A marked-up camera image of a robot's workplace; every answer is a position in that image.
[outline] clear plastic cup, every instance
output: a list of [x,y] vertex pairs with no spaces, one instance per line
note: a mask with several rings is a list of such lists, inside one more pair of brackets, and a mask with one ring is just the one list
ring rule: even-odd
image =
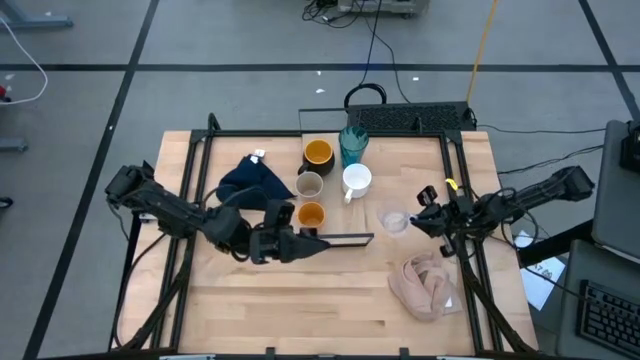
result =
[[401,237],[409,227],[409,213],[398,200],[387,200],[378,206],[378,220],[391,237]]

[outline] wooden table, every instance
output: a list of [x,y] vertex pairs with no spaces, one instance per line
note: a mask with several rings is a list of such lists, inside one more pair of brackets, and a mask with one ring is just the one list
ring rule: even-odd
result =
[[[175,193],[180,188],[189,134],[165,133],[156,165],[156,180]],[[409,211],[418,212],[420,205],[415,195],[429,184],[435,186],[440,202],[447,201],[437,139],[371,138],[362,160],[374,176],[371,189],[364,198],[344,205],[336,133],[305,134],[302,138],[215,137],[205,190],[214,188],[222,176],[256,148],[266,150],[265,163],[289,189],[294,189],[303,145],[315,138],[327,139],[338,149],[336,167],[325,178],[321,202],[329,215],[321,233],[373,232],[375,239],[364,249],[332,249],[291,264],[257,266],[235,262],[199,234],[179,351],[264,354],[266,347],[275,347],[278,354],[397,355],[400,347],[407,347],[412,355],[472,355],[466,311],[433,323],[419,322],[387,284],[392,269],[413,254],[437,252],[442,240],[431,239],[413,227],[405,237],[391,238],[376,217],[377,205],[385,199],[398,199]],[[499,189],[487,134],[463,133],[463,139],[474,190],[484,194]],[[450,149],[455,159],[453,146]],[[196,168],[202,156],[199,151]],[[191,200],[197,171],[194,169],[192,176]],[[218,200],[212,197],[208,205],[216,204]],[[243,216],[255,224],[262,220],[263,213],[243,211]],[[143,225],[136,256],[158,235],[155,223]],[[131,338],[158,301],[168,243],[164,241],[145,256],[131,277],[119,326],[124,341]],[[514,250],[492,239],[485,241],[484,247],[497,306],[522,338],[537,348]],[[455,263],[447,262],[447,266],[452,273],[457,272]],[[457,288],[464,304],[461,278]],[[486,313],[481,303],[476,303],[484,346],[490,349]],[[168,344],[173,316],[171,307],[163,345]]]

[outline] gray floor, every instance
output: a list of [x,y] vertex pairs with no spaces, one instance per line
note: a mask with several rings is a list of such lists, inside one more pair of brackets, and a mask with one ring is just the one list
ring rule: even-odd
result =
[[[66,14],[67,30],[21,32],[24,46],[46,64],[127,64],[149,0],[25,0],[34,14]],[[381,17],[379,35],[399,63],[470,64],[490,0],[432,0],[429,13],[401,20]],[[640,31],[633,0],[590,0],[620,64],[640,64],[633,34]],[[144,46],[142,64],[363,63],[370,33],[362,21],[337,30],[300,20],[302,0],[160,0]],[[0,33],[3,64],[27,63]],[[389,63],[376,43],[372,62]],[[577,1],[500,2],[484,63],[606,64]],[[225,129],[336,129],[342,114],[298,116],[300,108],[339,107],[362,72],[138,72],[135,74],[91,202],[69,274],[40,356],[104,351],[126,251],[102,189],[123,165],[155,162],[162,133],[203,127],[210,111]],[[464,100],[470,73],[402,71],[412,101]],[[71,219],[105,130],[121,72],[50,71],[43,97],[24,106],[0,108],[0,134],[24,136],[24,154],[0,154],[0,189],[16,204],[0,213],[0,358],[22,357]],[[401,102],[393,72],[373,71],[390,102]],[[640,94],[640,74],[625,79]],[[14,98],[37,92],[37,72],[1,71],[0,84]],[[375,103],[362,93],[354,103]],[[512,129],[585,129],[629,111],[610,73],[489,73],[478,75],[471,102],[480,123]],[[602,142],[602,134],[514,136],[490,131],[499,169],[525,166]],[[503,176],[521,187],[555,169],[582,165],[597,179],[599,153],[573,158],[522,175]],[[593,199],[554,203],[534,215],[551,234],[586,220]],[[526,228],[518,224],[517,228]],[[552,352],[553,329],[539,329]]]

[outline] navy blue cloth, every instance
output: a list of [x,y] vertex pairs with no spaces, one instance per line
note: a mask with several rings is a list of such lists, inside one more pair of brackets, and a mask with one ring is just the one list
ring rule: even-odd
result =
[[245,156],[235,169],[220,180],[216,196],[218,200],[224,202],[234,193],[252,186],[256,189],[239,195],[228,205],[236,205],[240,209],[264,211],[267,209],[269,199],[286,200],[294,197],[267,165],[260,160],[254,164],[251,156]]

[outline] pink cloth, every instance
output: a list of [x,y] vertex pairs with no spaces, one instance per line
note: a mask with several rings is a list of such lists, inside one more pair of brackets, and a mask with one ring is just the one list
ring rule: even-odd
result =
[[[405,261],[389,275],[389,286],[407,310],[421,321],[434,321],[461,309],[449,273],[442,268],[442,258],[433,253]],[[449,299],[452,306],[446,308]]]

